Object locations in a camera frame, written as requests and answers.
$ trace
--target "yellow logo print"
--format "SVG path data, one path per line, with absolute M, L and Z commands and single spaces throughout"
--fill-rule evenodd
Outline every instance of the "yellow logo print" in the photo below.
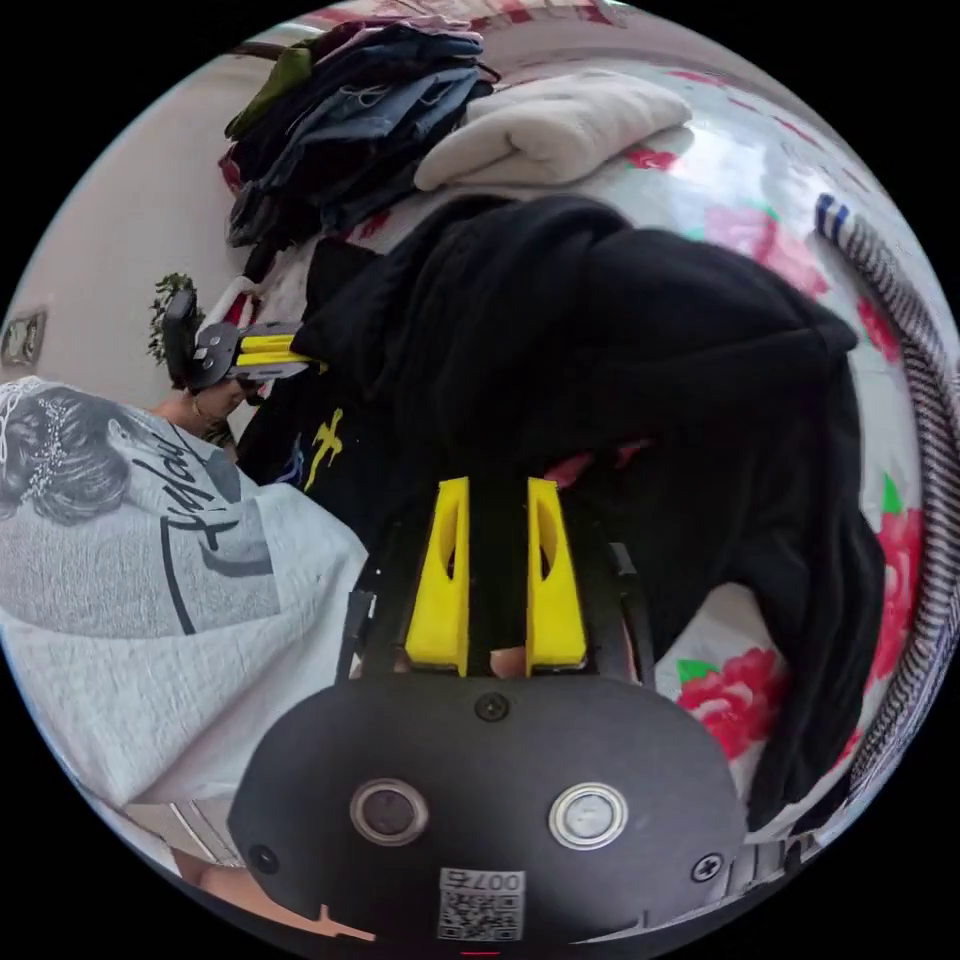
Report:
M 343 441 L 337 436 L 337 424 L 340 423 L 342 417 L 343 411 L 337 407 L 333 412 L 330 423 L 322 423 L 317 435 L 313 438 L 314 446 L 319 443 L 320 447 L 313 455 L 313 463 L 310 464 L 310 476 L 307 479 L 307 485 L 303 488 L 304 493 L 309 493 L 313 482 L 317 479 L 317 467 L 320 466 L 323 458 L 328 453 L 330 454 L 330 460 L 327 462 L 329 467 L 333 463 L 333 458 L 343 450 Z

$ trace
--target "green cloth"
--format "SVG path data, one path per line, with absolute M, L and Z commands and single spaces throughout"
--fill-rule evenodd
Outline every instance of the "green cloth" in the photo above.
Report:
M 310 48 L 302 44 L 287 47 L 273 65 L 267 82 L 260 92 L 227 125 L 226 135 L 231 140 L 242 137 L 288 90 L 308 80 L 313 69 Z

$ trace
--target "striped fabric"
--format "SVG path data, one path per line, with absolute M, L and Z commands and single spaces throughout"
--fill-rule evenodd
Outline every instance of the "striped fabric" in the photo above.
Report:
M 951 369 L 920 295 L 868 222 L 823 194 L 816 229 L 866 281 L 900 335 L 923 475 L 923 569 L 913 631 L 880 712 L 861 741 L 851 771 L 853 800 L 899 760 L 926 717 L 960 638 L 960 370 Z

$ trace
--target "green leaf print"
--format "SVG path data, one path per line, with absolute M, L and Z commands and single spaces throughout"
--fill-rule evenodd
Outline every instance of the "green leaf print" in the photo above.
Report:
M 704 663 L 703 660 L 678 660 L 677 676 L 681 685 L 689 683 L 691 680 L 701 680 L 708 673 L 719 673 L 720 671 L 712 663 Z
M 883 475 L 883 512 L 884 513 L 903 513 L 903 501 L 900 499 L 900 491 L 893 482 L 889 473 Z

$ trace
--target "screw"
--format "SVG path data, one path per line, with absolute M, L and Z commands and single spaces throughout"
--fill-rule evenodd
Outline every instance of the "screw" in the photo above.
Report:
M 260 873 L 276 873 L 280 869 L 277 855 L 262 843 L 250 848 L 250 862 Z
M 477 699 L 473 710 L 481 720 L 496 723 L 510 712 L 510 702 L 502 693 L 485 693 Z
M 706 883 L 720 872 L 722 866 L 723 857 L 719 853 L 708 853 L 694 864 L 690 875 L 694 883 Z

